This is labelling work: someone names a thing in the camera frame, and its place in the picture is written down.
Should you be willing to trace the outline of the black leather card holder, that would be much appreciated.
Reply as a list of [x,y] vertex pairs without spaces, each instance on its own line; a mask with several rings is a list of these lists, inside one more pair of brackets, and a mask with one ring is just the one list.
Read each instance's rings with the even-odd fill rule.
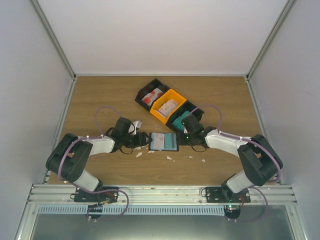
[[169,133],[151,132],[149,134],[148,149],[150,151],[178,152],[179,151],[178,136],[175,132],[169,132]]

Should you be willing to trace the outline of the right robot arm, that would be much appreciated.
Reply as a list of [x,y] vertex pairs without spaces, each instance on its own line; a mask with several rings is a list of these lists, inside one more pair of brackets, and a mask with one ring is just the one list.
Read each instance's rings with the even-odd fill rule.
[[226,202],[232,203],[240,192],[249,187],[261,187],[275,175],[281,175],[283,163],[263,135],[248,138],[222,132],[212,126],[204,128],[193,114],[181,123],[186,130],[185,139],[192,147],[217,149],[240,159],[243,170],[221,184],[221,196]]

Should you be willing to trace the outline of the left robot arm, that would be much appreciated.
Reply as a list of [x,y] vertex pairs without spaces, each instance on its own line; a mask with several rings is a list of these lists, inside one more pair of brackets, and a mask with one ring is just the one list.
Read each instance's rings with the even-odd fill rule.
[[103,197],[101,180],[85,170],[90,156],[123,153],[122,148],[134,149],[150,143],[146,132],[139,131],[140,121],[120,117],[114,127],[99,136],[76,136],[67,133],[60,140],[46,161],[46,168],[77,188],[81,188],[92,202]]

